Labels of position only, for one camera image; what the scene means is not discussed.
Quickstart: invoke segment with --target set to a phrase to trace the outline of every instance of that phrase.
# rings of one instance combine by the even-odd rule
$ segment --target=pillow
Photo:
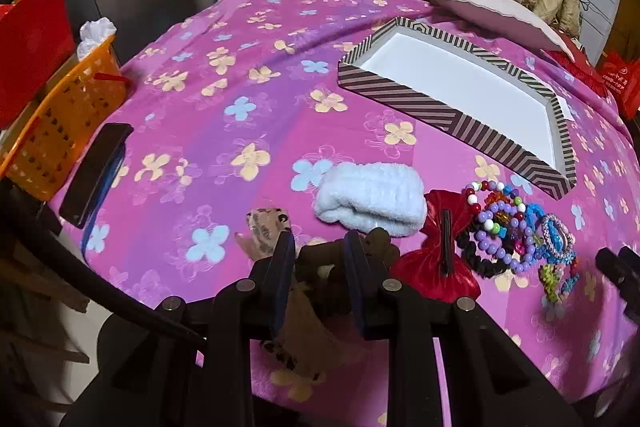
[[[563,51],[574,56],[547,23],[514,0],[434,0],[463,19],[494,31],[525,48]]]

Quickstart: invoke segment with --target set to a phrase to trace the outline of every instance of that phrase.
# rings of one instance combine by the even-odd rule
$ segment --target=rolled towel
[[[382,227],[389,235],[413,235],[424,225],[427,204],[415,169],[399,163],[331,167],[318,186],[314,202],[318,219],[339,221],[345,228],[369,233]]]

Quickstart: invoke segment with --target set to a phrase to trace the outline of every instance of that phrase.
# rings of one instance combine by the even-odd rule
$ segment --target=pink floral bedsheet
[[[486,48],[567,99],[578,170],[568,195],[555,201],[466,144],[337,86],[338,60],[399,15]],[[221,0],[123,68],[138,89],[110,121],[129,122],[135,132],[87,260],[148,306],[169,295],[193,301],[249,273],[233,233],[245,231],[252,208],[286,208],[299,245],[343,236],[311,206],[338,162],[402,162],[417,169],[425,191],[500,180],[573,229],[581,278],[562,307],[546,302],[535,271],[482,280],[479,302],[567,399],[578,399],[607,381],[632,331],[593,259],[604,246],[638,251],[640,171],[613,101],[545,57],[418,0]],[[480,87],[478,103],[490,103]],[[501,110],[517,117],[517,108]],[[65,230],[79,243],[78,230]],[[403,239],[401,251],[422,239]],[[341,331],[358,342],[352,329]],[[385,343],[364,344],[364,356],[317,381],[252,349],[254,393],[355,426],[385,423]]]

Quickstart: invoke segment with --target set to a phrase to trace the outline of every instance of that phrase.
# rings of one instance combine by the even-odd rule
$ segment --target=black scrunchie
[[[465,230],[456,237],[456,244],[462,250],[462,259],[469,265],[469,268],[476,272],[480,277],[490,279],[496,275],[504,273],[508,269],[508,265],[498,259],[496,263],[492,263],[489,259],[482,259],[476,255],[476,244],[471,240],[471,234],[476,233],[480,229],[480,223],[476,220],[471,223]],[[513,255],[513,241],[510,239],[502,240],[502,247],[507,253]]]

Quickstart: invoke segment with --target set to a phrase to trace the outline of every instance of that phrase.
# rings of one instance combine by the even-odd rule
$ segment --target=metal screw
[[[171,297],[167,297],[164,301],[162,301],[162,308],[167,310],[168,312],[177,310],[180,307],[180,302],[182,300],[175,295]]]
[[[469,312],[476,307],[476,301],[469,297],[461,297],[456,301],[456,304],[463,312]]]
[[[382,282],[382,287],[388,292],[397,292],[402,288],[402,283],[398,279],[385,279]]]
[[[251,279],[241,279],[236,283],[239,292],[250,292],[255,288],[255,282]]]

